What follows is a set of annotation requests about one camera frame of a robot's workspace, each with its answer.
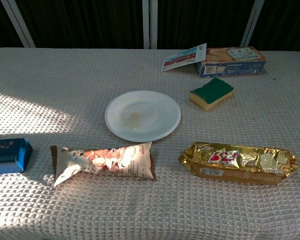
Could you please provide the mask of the green and yellow sponge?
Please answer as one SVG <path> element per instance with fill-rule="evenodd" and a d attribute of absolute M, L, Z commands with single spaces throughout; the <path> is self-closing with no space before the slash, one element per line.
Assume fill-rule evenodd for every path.
<path fill-rule="evenodd" d="M 234 88 L 230 84 L 214 77 L 202 87 L 192 90 L 189 99 L 204 111 L 209 111 L 221 101 L 229 98 L 233 91 Z"/>

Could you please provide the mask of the white round plate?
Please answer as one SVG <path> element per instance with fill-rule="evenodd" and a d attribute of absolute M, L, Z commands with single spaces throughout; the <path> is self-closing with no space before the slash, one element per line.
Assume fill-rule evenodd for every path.
<path fill-rule="evenodd" d="M 181 108 L 170 96 L 149 90 L 125 92 L 107 105 L 108 129 L 131 142 L 152 142 L 171 134 L 181 120 Z"/>

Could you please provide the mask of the beige and brown snack bag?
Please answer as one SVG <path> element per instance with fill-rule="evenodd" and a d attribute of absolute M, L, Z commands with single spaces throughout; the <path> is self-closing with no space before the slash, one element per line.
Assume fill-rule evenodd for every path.
<path fill-rule="evenodd" d="M 151 142 L 106 149 L 69 149 L 50 147 L 54 186 L 79 172 L 95 175 L 137 177 L 156 180 Z"/>

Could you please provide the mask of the beige waffle weave tablecloth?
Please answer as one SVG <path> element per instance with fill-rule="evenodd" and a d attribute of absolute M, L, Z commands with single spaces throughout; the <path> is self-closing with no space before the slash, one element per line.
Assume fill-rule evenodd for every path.
<path fill-rule="evenodd" d="M 300 52 L 265 51 L 263 74 L 227 77 L 210 111 L 191 65 L 161 71 L 170 50 L 0 48 L 0 139 L 33 147 L 24 173 L 0 175 L 0 240 L 300 240 Z M 106 126 L 116 96 L 164 93 L 180 106 L 155 141 L 156 180 L 80 172 L 54 186 L 50 146 L 128 145 Z M 193 142 L 288 149 L 298 170 L 278 185 L 204 179 L 178 161 Z"/>

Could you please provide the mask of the open biscuit carton box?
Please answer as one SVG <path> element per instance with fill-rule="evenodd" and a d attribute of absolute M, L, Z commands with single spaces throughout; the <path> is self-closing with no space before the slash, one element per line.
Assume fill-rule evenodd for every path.
<path fill-rule="evenodd" d="M 253 46 L 208 48 L 204 43 L 166 57 L 161 71 L 193 65 L 201 78 L 258 75 L 266 62 Z"/>

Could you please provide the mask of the gold foil biscuit package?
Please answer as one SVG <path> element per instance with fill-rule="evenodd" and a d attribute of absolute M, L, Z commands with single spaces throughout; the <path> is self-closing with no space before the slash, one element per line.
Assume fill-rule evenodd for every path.
<path fill-rule="evenodd" d="M 298 169 L 286 149 L 194 142 L 178 158 L 194 175 L 220 181 L 277 185 Z"/>

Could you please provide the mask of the blue snack package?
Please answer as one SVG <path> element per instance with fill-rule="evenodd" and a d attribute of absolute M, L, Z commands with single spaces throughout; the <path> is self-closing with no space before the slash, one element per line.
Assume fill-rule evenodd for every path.
<path fill-rule="evenodd" d="M 32 152 L 27 139 L 0 139 L 0 174 L 24 172 Z"/>

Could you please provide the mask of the white window frame post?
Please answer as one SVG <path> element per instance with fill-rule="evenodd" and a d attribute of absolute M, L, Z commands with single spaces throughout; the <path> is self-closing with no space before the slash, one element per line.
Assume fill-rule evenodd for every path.
<path fill-rule="evenodd" d="M 143 48 L 158 48 L 158 0 L 142 0 Z"/>
<path fill-rule="evenodd" d="M 249 16 L 248 22 L 246 24 L 245 31 L 244 31 L 243 37 L 241 39 L 240 47 L 245 48 L 245 47 L 249 46 L 251 37 L 253 35 L 255 26 L 259 19 L 264 2 L 265 2 L 265 0 L 254 0 L 254 4 L 252 6 L 250 16 Z"/>
<path fill-rule="evenodd" d="M 19 10 L 16 0 L 0 0 L 20 41 L 25 48 L 35 48 L 35 42 Z"/>

